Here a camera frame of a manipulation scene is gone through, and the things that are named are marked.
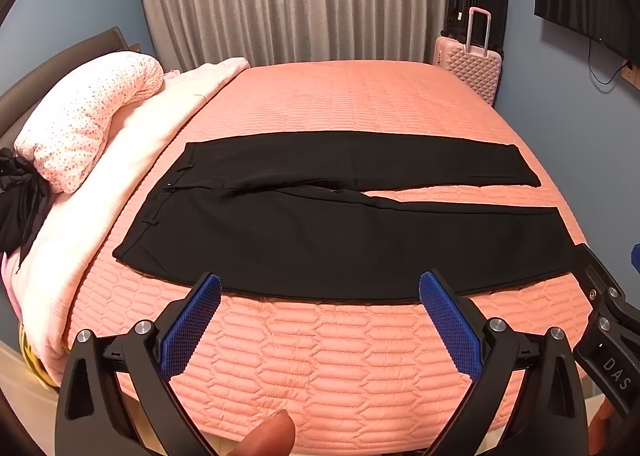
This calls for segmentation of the right hand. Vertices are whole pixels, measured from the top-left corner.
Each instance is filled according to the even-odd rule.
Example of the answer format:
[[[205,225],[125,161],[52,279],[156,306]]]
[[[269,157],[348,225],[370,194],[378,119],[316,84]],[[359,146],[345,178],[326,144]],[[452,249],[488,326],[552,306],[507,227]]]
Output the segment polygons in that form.
[[[611,419],[615,408],[604,400],[589,424],[589,454],[595,455],[605,447],[610,437]]]

